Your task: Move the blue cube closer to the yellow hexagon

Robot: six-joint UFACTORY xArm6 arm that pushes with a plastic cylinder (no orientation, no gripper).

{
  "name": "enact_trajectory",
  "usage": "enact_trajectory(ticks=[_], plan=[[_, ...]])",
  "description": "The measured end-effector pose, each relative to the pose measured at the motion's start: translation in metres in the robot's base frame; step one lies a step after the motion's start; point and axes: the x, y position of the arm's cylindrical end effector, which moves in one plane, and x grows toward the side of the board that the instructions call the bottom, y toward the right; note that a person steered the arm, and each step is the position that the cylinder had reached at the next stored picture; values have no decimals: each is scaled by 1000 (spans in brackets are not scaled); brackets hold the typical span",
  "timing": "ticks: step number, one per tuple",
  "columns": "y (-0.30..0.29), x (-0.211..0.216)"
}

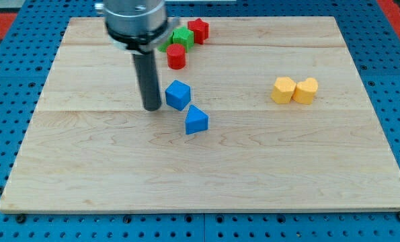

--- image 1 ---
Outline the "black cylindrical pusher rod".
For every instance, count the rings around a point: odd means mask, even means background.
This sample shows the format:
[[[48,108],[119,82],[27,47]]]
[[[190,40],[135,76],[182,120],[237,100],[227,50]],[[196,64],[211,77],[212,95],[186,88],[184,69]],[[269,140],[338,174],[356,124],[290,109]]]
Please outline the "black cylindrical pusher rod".
[[[155,54],[152,51],[146,54],[134,54],[132,57],[143,108],[150,112],[156,111],[162,102]]]

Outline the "green block behind arm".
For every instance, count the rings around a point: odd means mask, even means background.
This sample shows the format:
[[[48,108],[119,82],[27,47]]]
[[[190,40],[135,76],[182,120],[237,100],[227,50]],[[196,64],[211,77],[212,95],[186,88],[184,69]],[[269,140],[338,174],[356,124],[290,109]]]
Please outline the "green block behind arm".
[[[171,34],[169,35],[168,39],[167,39],[164,43],[162,43],[162,44],[157,48],[157,50],[158,50],[159,52],[167,52],[167,48],[168,48],[171,44],[173,44],[173,33],[171,33]]]

